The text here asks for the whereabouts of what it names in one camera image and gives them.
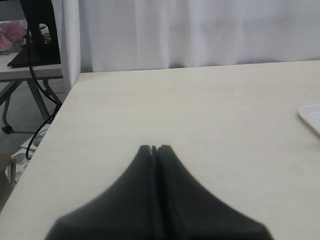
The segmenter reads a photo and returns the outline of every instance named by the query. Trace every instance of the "desk leg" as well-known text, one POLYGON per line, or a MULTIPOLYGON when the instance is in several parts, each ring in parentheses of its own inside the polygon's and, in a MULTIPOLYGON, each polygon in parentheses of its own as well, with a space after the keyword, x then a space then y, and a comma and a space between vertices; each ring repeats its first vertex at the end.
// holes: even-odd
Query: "desk leg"
POLYGON ((41 94, 38 90, 36 83, 34 82, 33 79, 27 80, 26 82, 28 83, 30 91, 33 95, 33 98, 34 98, 36 104, 38 105, 38 108, 41 112, 43 119, 44 120, 48 119, 50 117, 50 115, 49 115, 48 109, 45 105, 45 102, 44 102, 43 98, 41 97, 41 94))

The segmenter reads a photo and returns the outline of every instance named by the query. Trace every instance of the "gray floor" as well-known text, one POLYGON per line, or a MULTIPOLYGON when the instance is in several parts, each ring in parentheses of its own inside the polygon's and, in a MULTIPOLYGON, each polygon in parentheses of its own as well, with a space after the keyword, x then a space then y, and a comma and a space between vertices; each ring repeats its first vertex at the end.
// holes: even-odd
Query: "gray floor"
MULTIPOLYGON (((7 84, 6 82, 0 82, 0 91, 7 84)), ((49 81, 49 85, 63 102, 66 98, 63 79, 52 79, 49 81)), ((53 113, 55 104, 46 99, 46 97, 42 97, 49 113, 53 113)), ((2 122, 4 105, 5 104, 2 104, 0 106, 0 128, 4 126, 2 122)), ((26 82, 23 82, 12 94, 7 120, 15 132, 7 135, 0 130, 0 153, 12 155, 17 152, 20 149, 20 145, 32 135, 26 132, 35 132, 44 121, 26 82)))

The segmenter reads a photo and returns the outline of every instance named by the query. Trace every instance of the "white curtain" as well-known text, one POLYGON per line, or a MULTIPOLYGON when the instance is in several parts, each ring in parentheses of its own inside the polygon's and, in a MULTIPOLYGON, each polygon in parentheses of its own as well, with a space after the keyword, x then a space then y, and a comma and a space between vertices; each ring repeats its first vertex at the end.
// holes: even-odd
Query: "white curtain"
POLYGON ((319 0, 52 0, 63 74, 320 59, 319 0))

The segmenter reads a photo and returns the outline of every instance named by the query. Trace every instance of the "table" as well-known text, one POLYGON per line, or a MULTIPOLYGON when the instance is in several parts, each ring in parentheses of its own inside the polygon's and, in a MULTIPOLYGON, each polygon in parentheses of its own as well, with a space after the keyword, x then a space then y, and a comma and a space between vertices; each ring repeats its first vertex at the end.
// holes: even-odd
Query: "table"
MULTIPOLYGON (((9 84, 5 87, 3 91, 0 92, 0 105, 4 102, 4 112, 3 112, 3 122, 5 126, 8 126, 8 122, 6 120, 7 111, 10 102, 11 94, 19 87, 22 81, 26 81, 30 91, 33 95, 33 98, 36 101, 36 104, 42 114, 43 119, 47 119, 49 117, 48 110, 46 105, 39 93, 36 83, 32 79, 30 70, 28 67, 20 67, 20 68, 12 68, 7 67, 7 64, 16 57, 18 53, 11 53, 9 55, 0 55, 0 83, 9 82, 9 84)), ((33 67, 34 74, 39 80, 43 80, 45 88, 49 91, 52 97, 55 100, 59 100, 52 89, 49 87, 48 81, 49 79, 61 79, 61 65, 44 65, 44 66, 35 66, 33 67)))
POLYGON ((0 214, 0 240, 41 240, 108 188, 143 144, 173 147, 276 240, 320 239, 320 61, 82 73, 0 214))

